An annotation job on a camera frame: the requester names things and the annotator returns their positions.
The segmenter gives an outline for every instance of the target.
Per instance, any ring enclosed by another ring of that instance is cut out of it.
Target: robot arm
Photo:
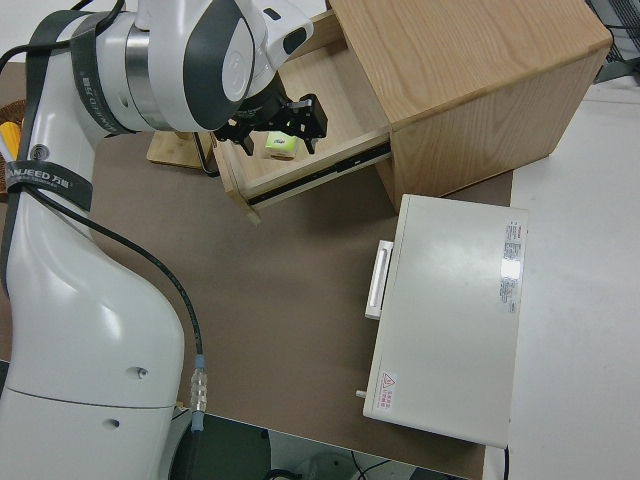
[[[98,142],[135,131],[218,130],[249,149],[252,129],[284,124],[312,148],[326,132],[315,97],[291,102],[277,77],[312,31],[288,2],[140,1],[140,9],[104,30],[104,14],[52,14],[32,42],[64,43],[27,57],[27,112],[18,161],[7,164],[2,245],[14,328],[0,463],[14,480],[166,478],[158,472],[183,331],[164,296],[104,255],[79,223],[90,208]],[[25,184],[77,220],[36,201]],[[196,367],[202,373],[202,358]],[[195,400],[204,410],[197,391]]]

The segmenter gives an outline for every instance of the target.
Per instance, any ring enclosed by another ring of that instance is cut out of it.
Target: red warning sticker
[[[384,411],[391,410],[397,382],[398,376],[395,373],[381,372],[378,388],[376,389],[376,409]]]
[[[391,385],[395,385],[396,381],[389,376],[387,372],[382,374],[382,388],[389,388]]]

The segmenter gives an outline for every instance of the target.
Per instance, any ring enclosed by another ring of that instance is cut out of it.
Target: wooden drawer
[[[299,142],[295,159],[274,159],[264,150],[266,132],[252,132],[253,156],[231,142],[214,142],[226,192],[254,221],[262,207],[391,156],[386,116],[334,13],[313,20],[309,45],[279,72],[291,99],[314,93],[327,114],[327,137],[316,153]]]

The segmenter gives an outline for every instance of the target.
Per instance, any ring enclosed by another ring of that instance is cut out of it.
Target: yellow item
[[[18,147],[20,146],[20,127],[13,122],[4,122],[0,125],[0,134],[7,145],[13,158],[18,158]]]

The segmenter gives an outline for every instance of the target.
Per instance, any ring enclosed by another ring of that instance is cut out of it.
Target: white appliance
[[[527,219],[514,208],[403,197],[367,305],[367,316],[381,314],[365,416],[507,446]]]

